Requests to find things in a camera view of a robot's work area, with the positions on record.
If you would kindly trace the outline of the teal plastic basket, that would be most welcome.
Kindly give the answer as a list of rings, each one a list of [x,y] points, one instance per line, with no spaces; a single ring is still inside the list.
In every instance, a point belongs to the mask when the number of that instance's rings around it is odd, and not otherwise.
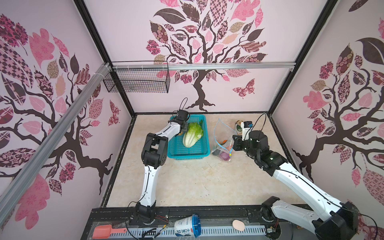
[[[191,115],[188,124],[197,123],[203,130],[203,136],[190,148],[183,144],[184,135],[179,135],[168,143],[168,157],[175,160],[196,160],[207,157],[210,150],[207,120],[204,115]]]

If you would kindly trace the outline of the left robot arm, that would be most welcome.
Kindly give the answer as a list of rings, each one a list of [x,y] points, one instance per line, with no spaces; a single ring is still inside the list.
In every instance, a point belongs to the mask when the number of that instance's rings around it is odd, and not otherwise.
[[[145,177],[140,199],[136,202],[135,213],[139,219],[152,223],[156,215],[156,186],[160,169],[168,156],[169,141],[188,130],[190,113],[185,110],[176,111],[168,124],[157,133],[146,136],[141,159],[145,166]]]

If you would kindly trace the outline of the clear zip top bag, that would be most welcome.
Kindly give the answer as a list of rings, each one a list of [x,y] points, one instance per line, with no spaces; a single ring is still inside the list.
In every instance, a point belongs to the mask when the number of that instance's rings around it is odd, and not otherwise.
[[[228,125],[226,125],[221,119],[218,119],[213,134],[215,145],[212,150],[212,155],[221,159],[219,157],[219,154],[221,152],[226,152],[231,154],[232,157],[234,144],[233,135],[237,135],[237,132],[234,129],[230,128]]]

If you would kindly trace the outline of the aluminium rail left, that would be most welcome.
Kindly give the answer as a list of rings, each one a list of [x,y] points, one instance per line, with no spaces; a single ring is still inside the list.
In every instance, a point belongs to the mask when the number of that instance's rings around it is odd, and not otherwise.
[[[53,131],[47,136],[43,143],[37,148],[35,154],[21,169],[20,173],[7,187],[1,196],[1,224],[5,222],[11,211],[19,202],[28,187],[64,137],[75,118],[79,115],[94,90],[110,72],[110,63],[103,63],[91,77],[90,82],[83,88],[81,94],[74,100],[69,109],[59,120]]]

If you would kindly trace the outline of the beige egg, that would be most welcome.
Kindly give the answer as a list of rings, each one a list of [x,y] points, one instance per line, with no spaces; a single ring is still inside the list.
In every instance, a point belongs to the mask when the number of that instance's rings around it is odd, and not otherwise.
[[[240,220],[233,220],[232,226],[235,230],[243,232],[246,228],[245,224]]]

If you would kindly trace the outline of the aluminium rail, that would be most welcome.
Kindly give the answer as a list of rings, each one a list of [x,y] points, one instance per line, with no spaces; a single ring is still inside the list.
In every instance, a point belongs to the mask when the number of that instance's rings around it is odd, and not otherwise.
[[[64,137],[75,118],[79,115],[94,90],[110,72],[110,63],[103,63],[91,77],[90,82],[83,88],[81,94],[74,100],[69,109],[59,120],[53,131],[47,136],[43,143],[37,148],[35,154],[21,169],[20,173],[7,187],[1,196],[1,224],[5,222],[11,211],[19,202],[28,187]]]
[[[260,63],[220,63],[220,64],[135,64],[116,65],[113,70],[158,70],[158,71],[182,71],[182,70],[229,70],[229,69],[294,69],[294,62],[260,62]]]

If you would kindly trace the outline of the white yogurt cup blue lid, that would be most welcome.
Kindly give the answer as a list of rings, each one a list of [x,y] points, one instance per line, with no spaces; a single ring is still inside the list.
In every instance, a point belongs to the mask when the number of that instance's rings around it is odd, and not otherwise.
[[[202,234],[201,220],[197,214],[177,220],[174,224],[174,233],[177,237],[194,236]]]

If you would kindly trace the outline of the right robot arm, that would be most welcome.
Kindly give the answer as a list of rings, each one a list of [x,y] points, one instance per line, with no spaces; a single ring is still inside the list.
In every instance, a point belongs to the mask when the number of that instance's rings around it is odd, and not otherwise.
[[[350,240],[358,233],[359,213],[351,203],[342,203],[306,179],[281,154],[270,150],[262,131],[234,135],[232,150],[244,151],[256,165],[295,192],[309,210],[288,204],[278,197],[262,203],[261,216],[266,222],[286,220],[316,235],[319,240]]]

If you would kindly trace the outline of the napa cabbage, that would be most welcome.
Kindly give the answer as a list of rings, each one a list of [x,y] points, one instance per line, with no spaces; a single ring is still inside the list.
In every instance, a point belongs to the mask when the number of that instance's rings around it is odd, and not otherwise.
[[[183,145],[186,148],[193,147],[197,141],[199,141],[204,135],[202,124],[190,123],[188,125],[188,131],[184,134]]]

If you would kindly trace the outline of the aluminium rail back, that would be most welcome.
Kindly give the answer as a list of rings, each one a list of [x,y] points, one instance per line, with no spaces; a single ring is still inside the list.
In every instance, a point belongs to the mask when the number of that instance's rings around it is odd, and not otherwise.
[[[294,62],[260,62],[260,63],[220,63],[220,64],[135,64],[116,65],[113,70],[158,70],[158,71],[182,71],[182,70],[229,70],[229,69],[294,69]]]

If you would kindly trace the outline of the green beverage can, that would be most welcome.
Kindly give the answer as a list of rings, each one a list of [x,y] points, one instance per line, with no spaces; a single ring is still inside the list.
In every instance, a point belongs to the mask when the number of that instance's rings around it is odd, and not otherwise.
[[[237,132],[238,134],[241,134],[242,131],[243,131],[242,123],[243,123],[243,121],[241,121],[241,120],[238,120],[238,121],[236,121],[236,123],[235,123],[235,130],[236,130],[236,132]]]

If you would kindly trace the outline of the pink plastic scoop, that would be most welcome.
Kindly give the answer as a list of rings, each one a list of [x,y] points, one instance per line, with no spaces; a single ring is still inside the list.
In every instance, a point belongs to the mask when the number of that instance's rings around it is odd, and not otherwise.
[[[127,232],[128,232],[127,228],[113,229],[112,225],[101,225],[101,226],[95,227],[92,235],[92,239],[94,240],[108,239],[111,234],[124,234]]]

